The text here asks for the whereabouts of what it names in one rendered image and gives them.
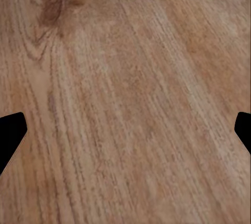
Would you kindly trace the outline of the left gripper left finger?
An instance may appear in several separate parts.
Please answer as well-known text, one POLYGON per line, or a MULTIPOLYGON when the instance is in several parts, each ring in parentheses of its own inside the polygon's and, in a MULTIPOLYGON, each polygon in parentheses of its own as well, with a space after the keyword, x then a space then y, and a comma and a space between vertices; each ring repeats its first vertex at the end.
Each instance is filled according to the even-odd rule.
POLYGON ((0 118, 0 175, 27 132, 22 112, 0 118))

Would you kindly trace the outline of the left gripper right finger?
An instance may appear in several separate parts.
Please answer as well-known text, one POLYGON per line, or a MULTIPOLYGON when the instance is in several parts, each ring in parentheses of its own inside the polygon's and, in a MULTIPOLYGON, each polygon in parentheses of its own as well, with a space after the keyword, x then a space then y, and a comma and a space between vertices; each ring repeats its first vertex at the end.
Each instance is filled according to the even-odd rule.
POLYGON ((239 112, 234 130, 251 154, 251 114, 239 112))

